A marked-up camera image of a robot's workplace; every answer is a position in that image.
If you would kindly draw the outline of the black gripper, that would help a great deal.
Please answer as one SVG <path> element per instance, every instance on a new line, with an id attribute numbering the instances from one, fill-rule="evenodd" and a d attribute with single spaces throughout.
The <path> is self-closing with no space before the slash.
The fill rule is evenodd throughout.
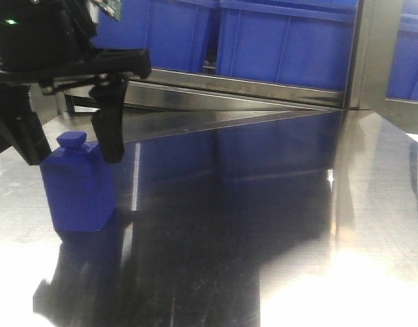
<path id="1" fill-rule="evenodd" d="M 81 1 L 0 1 L 0 136 L 30 166 L 51 153 L 29 87 L 44 94 L 95 85 L 91 123 L 104 161 L 119 163 L 128 76 L 151 73 L 146 49 L 96 48 L 96 27 Z"/>

